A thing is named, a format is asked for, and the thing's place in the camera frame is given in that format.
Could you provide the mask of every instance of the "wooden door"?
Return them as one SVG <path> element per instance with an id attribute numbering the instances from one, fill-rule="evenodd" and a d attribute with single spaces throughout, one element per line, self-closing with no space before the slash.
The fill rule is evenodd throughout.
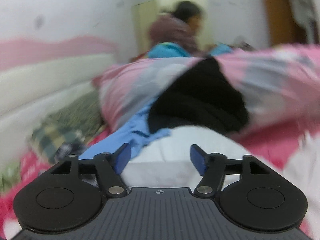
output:
<path id="1" fill-rule="evenodd" d="M 289 0 L 264 0 L 271 45 L 296 42 L 296 23 Z"/>
<path id="2" fill-rule="evenodd" d="M 135 5 L 132 13 L 139 53 L 147 52 L 150 49 L 149 28 L 158 15 L 156 1 Z"/>

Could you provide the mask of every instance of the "wall stain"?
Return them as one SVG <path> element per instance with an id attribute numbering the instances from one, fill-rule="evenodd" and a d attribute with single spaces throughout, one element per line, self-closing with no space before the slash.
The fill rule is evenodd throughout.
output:
<path id="1" fill-rule="evenodd" d="M 120 1 L 120 2 L 117 2 L 116 3 L 116 7 L 117 8 L 121 8 L 121 7 L 123 7 L 124 6 L 124 1 Z"/>
<path id="2" fill-rule="evenodd" d="M 34 25 L 36 30 L 40 30 L 44 25 L 44 16 L 38 15 L 34 20 Z"/>

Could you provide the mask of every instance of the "woman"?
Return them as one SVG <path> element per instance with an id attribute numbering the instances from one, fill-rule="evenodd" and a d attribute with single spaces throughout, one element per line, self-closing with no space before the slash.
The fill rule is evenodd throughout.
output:
<path id="1" fill-rule="evenodd" d="M 192 56 L 204 56 L 207 52 L 200 51 L 195 35 L 202 26 L 203 12 L 189 1 L 178 4 L 177 9 L 165 16 L 160 16 L 149 31 L 151 46 L 163 42 L 178 44 Z"/>

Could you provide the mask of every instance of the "green checkered fabric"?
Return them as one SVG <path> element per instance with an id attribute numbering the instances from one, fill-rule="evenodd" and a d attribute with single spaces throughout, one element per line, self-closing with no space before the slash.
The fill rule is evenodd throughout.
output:
<path id="1" fill-rule="evenodd" d="M 29 141 L 31 148 L 44 160 L 55 163 L 54 157 L 63 143 L 81 143 L 82 133 L 58 124 L 43 124 L 33 131 Z"/>
<path id="2" fill-rule="evenodd" d="M 58 112 L 50 114 L 44 123 L 58 123 L 71 130 L 81 131 L 85 137 L 92 137 L 103 123 L 98 91 L 87 93 Z"/>

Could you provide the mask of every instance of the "pink blanket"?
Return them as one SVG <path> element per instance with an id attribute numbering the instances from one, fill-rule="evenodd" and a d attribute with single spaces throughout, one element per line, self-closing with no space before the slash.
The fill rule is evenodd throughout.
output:
<path id="1" fill-rule="evenodd" d="M 250 129 L 320 115 L 320 46 L 284 45 L 217 56 L 221 71 L 243 96 Z"/>
<path id="2" fill-rule="evenodd" d="M 144 59 L 108 68 L 93 83 L 100 87 L 102 116 L 111 131 L 115 132 L 200 60 L 187 57 Z"/>
<path id="3" fill-rule="evenodd" d="M 238 142 L 254 155 L 264 157 L 282 170 L 289 158 L 303 145 L 306 132 L 311 136 L 320 133 L 320 119 L 294 119 L 259 130 Z"/>

